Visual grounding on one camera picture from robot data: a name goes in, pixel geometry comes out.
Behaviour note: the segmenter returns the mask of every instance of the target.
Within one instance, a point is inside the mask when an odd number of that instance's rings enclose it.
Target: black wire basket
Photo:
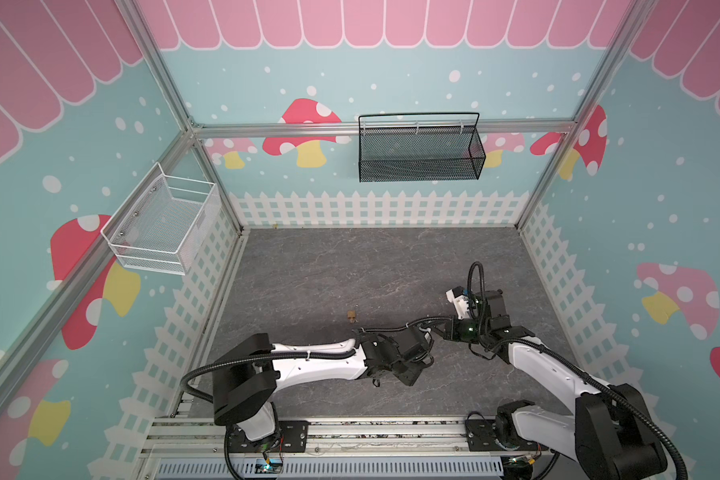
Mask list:
[[[360,181],[480,178],[485,150],[479,119],[480,114],[473,112],[360,115]]]

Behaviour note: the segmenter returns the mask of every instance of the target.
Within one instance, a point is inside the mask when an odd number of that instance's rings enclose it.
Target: wire mesh basket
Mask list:
[[[391,122],[390,117],[407,121]],[[476,180],[485,162],[479,113],[360,115],[361,182]]]
[[[216,184],[155,164],[101,234],[126,268],[185,275],[220,209]]]

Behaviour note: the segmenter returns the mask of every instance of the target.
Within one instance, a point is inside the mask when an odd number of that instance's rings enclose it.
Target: white picket fence illustration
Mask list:
[[[595,287],[584,282],[585,270],[576,269],[576,254],[568,254],[568,241],[562,240],[562,229],[554,227],[555,216],[548,215],[548,209],[548,204],[537,206],[522,235],[579,366],[612,384],[629,383],[640,390],[653,421],[671,437],[676,428],[656,416],[659,397],[640,386],[643,370],[627,362],[630,348],[615,341],[616,324],[605,321],[606,306],[595,302]],[[691,470],[696,462],[690,457],[684,459]],[[670,480],[673,473],[670,462],[666,472],[652,478]]]
[[[435,192],[377,196],[373,192],[361,197],[358,192],[335,197],[323,192],[320,196],[307,193],[299,197],[280,193],[268,197],[230,194],[235,213],[244,226],[508,226],[515,224],[528,201],[528,192],[516,196],[509,192],[500,196],[481,191],[470,197],[467,192],[454,196],[449,191],[442,197]]]
[[[133,374],[134,394],[120,400],[123,410],[120,423],[104,431],[109,442],[104,456],[88,464],[94,480],[130,478],[135,453],[144,445],[153,419],[168,413],[167,404],[188,368],[192,344],[202,330],[202,319],[220,282],[220,272],[231,253],[234,235],[232,224],[222,211],[201,245],[194,265],[182,278],[181,290],[173,291],[176,302],[164,309],[166,323],[155,328],[155,347],[144,350],[146,366]]]

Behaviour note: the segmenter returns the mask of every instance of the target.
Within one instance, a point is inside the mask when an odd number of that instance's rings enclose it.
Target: white wire basket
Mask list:
[[[185,275],[219,215],[219,187],[165,175],[146,175],[101,229],[126,268]]]

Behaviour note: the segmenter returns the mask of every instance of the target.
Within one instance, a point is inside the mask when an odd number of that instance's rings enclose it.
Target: gray marble floor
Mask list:
[[[486,288],[504,291],[514,325],[535,332],[573,360],[560,324],[514,228],[367,228],[252,230],[224,317],[215,360],[238,342],[268,332],[272,342],[329,343],[360,326],[399,326],[426,315],[452,314],[445,291],[466,286],[470,264],[485,267]],[[351,325],[347,310],[356,310]],[[437,338],[435,364],[415,385],[393,376],[325,380],[274,395],[280,417],[493,415],[501,403],[526,398],[553,412],[566,408],[524,372],[470,354],[466,344]],[[210,375],[201,381],[210,388]],[[212,417],[196,400],[190,416]]]

